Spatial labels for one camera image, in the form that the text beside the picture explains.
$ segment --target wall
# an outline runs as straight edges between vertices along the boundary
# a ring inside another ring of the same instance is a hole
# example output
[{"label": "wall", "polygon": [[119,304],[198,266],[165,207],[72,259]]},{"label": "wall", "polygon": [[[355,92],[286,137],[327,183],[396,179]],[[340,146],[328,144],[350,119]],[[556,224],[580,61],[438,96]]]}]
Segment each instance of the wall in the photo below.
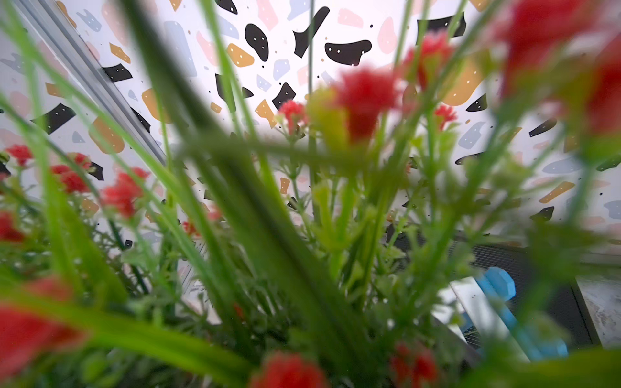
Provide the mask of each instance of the wall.
[{"label": "wall", "polygon": [[[103,68],[122,68],[124,77],[113,81],[127,102],[151,125],[151,135],[162,142],[160,123],[155,103],[150,95],[137,47],[131,42],[114,2],[92,0],[57,1],[75,28],[89,45]],[[214,114],[230,127],[230,117],[222,96],[217,92],[217,75],[220,72],[211,32],[196,0],[143,0],[156,26],[172,50],[178,53],[179,62],[189,82],[196,87]],[[308,51],[302,44],[303,34],[309,26],[309,0],[217,0],[219,25],[233,58],[240,83],[247,90],[246,102],[254,111],[253,121],[266,138],[278,138],[277,125],[271,118],[286,99],[293,97],[304,102],[308,93]],[[452,16],[458,0],[432,0],[429,19],[433,28],[442,29],[448,24],[444,19]],[[458,33],[468,33],[487,0],[470,0],[466,5],[463,28]],[[313,85],[330,84],[351,65],[390,67],[397,45],[401,24],[403,0],[351,0],[315,2],[315,24],[312,64]],[[406,46],[415,43],[417,21],[421,18],[422,0],[414,2],[409,17]],[[453,38],[458,43],[462,37]],[[578,45],[580,50],[589,45]],[[463,174],[459,160],[475,155],[484,149],[491,133],[493,121],[489,110],[482,103],[486,98],[492,104],[499,89],[497,76],[485,82],[473,63],[469,63],[456,86],[443,102],[455,106],[458,122],[458,144],[451,156],[455,169]],[[520,124],[511,145],[514,158],[524,164],[535,160],[541,150],[555,137],[561,124],[544,112],[533,112]],[[507,216],[502,225],[492,233],[502,233],[510,238],[513,228],[527,226],[530,216],[540,214],[551,222],[562,220],[568,202],[574,195],[582,166],[574,157],[575,144],[567,139],[542,163],[526,188],[559,179],[552,187],[524,196],[514,214]],[[595,188],[588,201],[587,214],[582,220],[585,228],[610,232],[610,244],[602,247],[608,253],[621,253],[621,180],[614,167],[598,171]],[[308,178],[299,178],[303,191],[309,190]],[[291,188],[286,196],[291,195]],[[406,201],[401,195],[394,203],[402,209]]]}]

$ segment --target artificial flower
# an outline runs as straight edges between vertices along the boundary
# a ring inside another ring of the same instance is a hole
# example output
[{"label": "artificial flower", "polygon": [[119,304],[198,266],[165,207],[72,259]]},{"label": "artificial flower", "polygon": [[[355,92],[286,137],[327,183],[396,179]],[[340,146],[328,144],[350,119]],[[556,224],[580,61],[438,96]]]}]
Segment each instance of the artificial flower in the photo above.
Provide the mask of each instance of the artificial flower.
[{"label": "artificial flower", "polygon": [[446,31],[427,33],[420,45],[420,58],[416,69],[414,64],[415,49],[411,48],[402,64],[402,72],[408,81],[414,79],[414,74],[420,87],[424,90],[442,72],[442,69],[453,54],[453,47],[448,44]]},{"label": "artificial flower", "polygon": [[24,167],[26,163],[28,163],[28,161],[33,158],[32,152],[27,145],[15,144],[7,148],[6,151],[9,155],[17,159],[17,164],[22,167]]},{"label": "artificial flower", "polygon": [[299,354],[276,353],[268,358],[250,388],[328,388],[325,374],[317,365]]},{"label": "artificial flower", "polygon": [[410,381],[412,388],[421,388],[424,381],[434,382],[438,378],[438,368],[429,349],[423,348],[415,353],[399,343],[395,350],[390,359],[395,385],[400,387]]},{"label": "artificial flower", "polygon": [[593,0],[518,0],[496,38],[509,46],[503,97],[515,92],[520,78],[539,71],[561,44],[591,29],[597,19]]},{"label": "artificial flower", "polygon": [[440,105],[434,112],[438,117],[438,128],[444,130],[444,126],[447,122],[457,120],[457,113],[452,106]]},{"label": "artificial flower", "polygon": [[598,56],[592,87],[586,104],[591,133],[621,132],[621,34]]},{"label": "artificial flower", "polygon": [[367,141],[376,128],[378,115],[396,103],[396,78],[393,72],[361,68],[345,73],[335,87],[336,102],[347,112],[350,143]]},{"label": "artificial flower", "polygon": [[13,226],[13,215],[7,211],[0,212],[0,241],[20,243],[25,235]]},{"label": "artificial flower", "polygon": [[[71,298],[71,289],[55,277],[31,281],[25,289],[59,301]],[[45,351],[61,351],[84,343],[86,335],[47,318],[0,303],[0,382],[18,373]]]},{"label": "artificial flower", "polygon": [[[132,171],[141,180],[150,175],[138,167],[132,168]],[[101,192],[103,203],[115,207],[122,216],[127,218],[136,213],[134,201],[142,197],[142,194],[142,188],[127,173],[119,173],[116,183],[113,186],[106,187]]]},{"label": "artificial flower", "polygon": [[287,119],[287,125],[289,128],[289,134],[293,135],[296,131],[296,127],[300,121],[306,121],[306,113],[304,106],[299,102],[288,100],[285,102],[278,112],[285,116]]}]

